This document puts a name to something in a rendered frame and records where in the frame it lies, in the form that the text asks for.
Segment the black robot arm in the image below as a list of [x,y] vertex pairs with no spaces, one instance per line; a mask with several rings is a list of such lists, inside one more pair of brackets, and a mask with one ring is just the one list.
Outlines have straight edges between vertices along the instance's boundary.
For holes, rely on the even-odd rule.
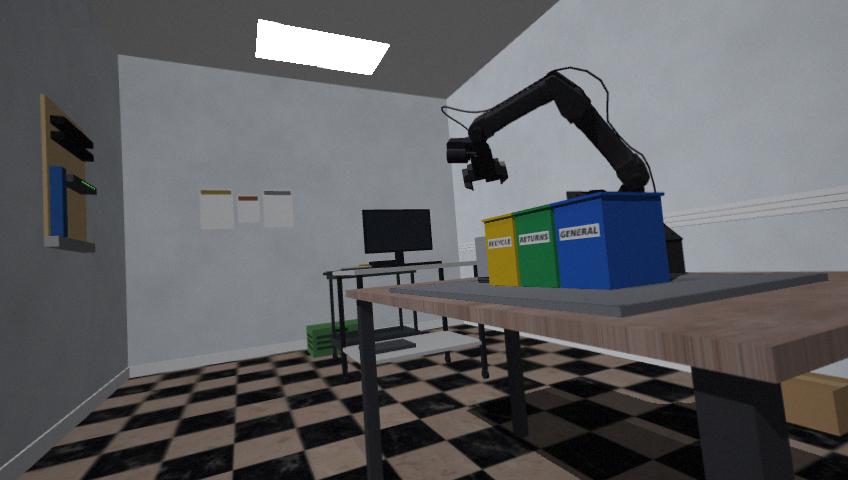
[[[492,159],[494,166],[486,139],[494,136],[509,123],[554,101],[560,114],[585,134],[617,172],[617,177],[623,183],[618,192],[644,192],[644,186],[650,179],[644,162],[643,166],[637,154],[634,155],[605,122],[581,87],[558,71],[551,75],[550,78],[544,78],[500,106],[475,118],[468,129],[469,137],[450,138],[447,142],[447,162],[468,163],[471,158],[474,168],[473,163],[482,167],[488,165]],[[468,155],[469,153],[472,153],[472,156]]]

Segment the green open bin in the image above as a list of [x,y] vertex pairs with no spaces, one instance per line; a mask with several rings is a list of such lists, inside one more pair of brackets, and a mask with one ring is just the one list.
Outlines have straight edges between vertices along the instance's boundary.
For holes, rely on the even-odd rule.
[[552,204],[514,216],[521,287],[561,288]]

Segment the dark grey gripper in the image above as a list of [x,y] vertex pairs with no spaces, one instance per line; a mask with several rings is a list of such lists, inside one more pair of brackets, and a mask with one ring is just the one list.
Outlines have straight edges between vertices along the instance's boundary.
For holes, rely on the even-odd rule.
[[[473,163],[474,168],[472,168],[472,164],[468,164],[467,168],[462,170],[465,188],[474,191],[472,182],[482,179],[485,179],[486,182],[500,180],[501,184],[503,184],[503,182],[508,179],[505,162],[499,162],[498,158],[494,158],[493,163],[494,166],[492,166],[492,159],[489,164],[484,167],[476,166]],[[473,169],[475,169],[475,171],[473,171]]]

